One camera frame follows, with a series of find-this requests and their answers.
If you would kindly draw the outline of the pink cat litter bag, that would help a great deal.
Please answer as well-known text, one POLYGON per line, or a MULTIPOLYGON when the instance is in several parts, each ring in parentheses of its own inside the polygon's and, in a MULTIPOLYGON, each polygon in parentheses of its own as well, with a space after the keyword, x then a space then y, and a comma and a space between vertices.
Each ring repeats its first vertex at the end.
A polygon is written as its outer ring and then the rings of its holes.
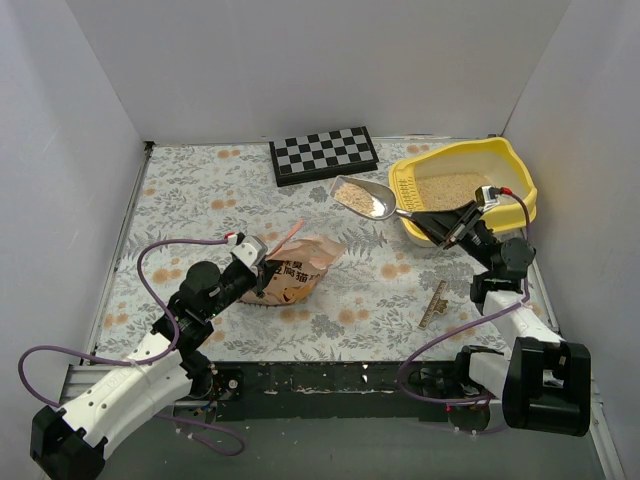
POLYGON ((264 306, 299 303, 312 293, 329 268, 345 253, 345 244, 325 235, 297 238, 303 226, 303 220, 294 224, 267 256, 279 266, 264 288, 263 296, 247 292, 240 299, 242 303, 264 306))

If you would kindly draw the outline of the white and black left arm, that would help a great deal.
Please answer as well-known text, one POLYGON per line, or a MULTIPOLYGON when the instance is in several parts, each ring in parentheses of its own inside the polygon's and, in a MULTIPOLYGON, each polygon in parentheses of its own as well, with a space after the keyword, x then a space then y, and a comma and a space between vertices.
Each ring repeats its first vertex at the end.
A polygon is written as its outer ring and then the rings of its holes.
POLYGON ((212 319, 248 292, 265 289, 279 269, 263 261, 256 271, 234 259, 225 269, 202 261, 187 271, 158 319, 123 365, 75 399, 45 406, 32 420, 30 456, 51 479, 95 479, 115 449, 175 401, 200 400, 214 385, 199 347, 212 319))

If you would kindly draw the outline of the silver metal scoop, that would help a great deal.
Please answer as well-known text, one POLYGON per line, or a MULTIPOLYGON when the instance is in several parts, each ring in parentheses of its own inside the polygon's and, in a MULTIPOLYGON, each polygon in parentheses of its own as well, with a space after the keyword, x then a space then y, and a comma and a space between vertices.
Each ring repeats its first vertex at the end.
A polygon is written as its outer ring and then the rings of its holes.
POLYGON ((412 213, 399 209, 393 191, 380 183, 337 176, 330 190, 333 200, 359 216, 384 221, 393 216, 411 219, 412 213))

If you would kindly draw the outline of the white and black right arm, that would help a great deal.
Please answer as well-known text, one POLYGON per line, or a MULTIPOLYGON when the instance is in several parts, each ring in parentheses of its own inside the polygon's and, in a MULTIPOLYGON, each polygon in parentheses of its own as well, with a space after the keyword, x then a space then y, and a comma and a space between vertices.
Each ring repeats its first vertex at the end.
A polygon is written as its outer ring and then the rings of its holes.
POLYGON ((471 201, 455 210, 407 216, 433 244, 458 245, 484 267, 472 280, 470 299, 508 346, 507 352, 463 347, 454 360, 453 387, 464 397, 500 400, 511 428, 582 437, 591 421, 590 352, 563 339, 528 308, 535 249, 522 237, 498 239, 482 215, 482 204, 471 201))

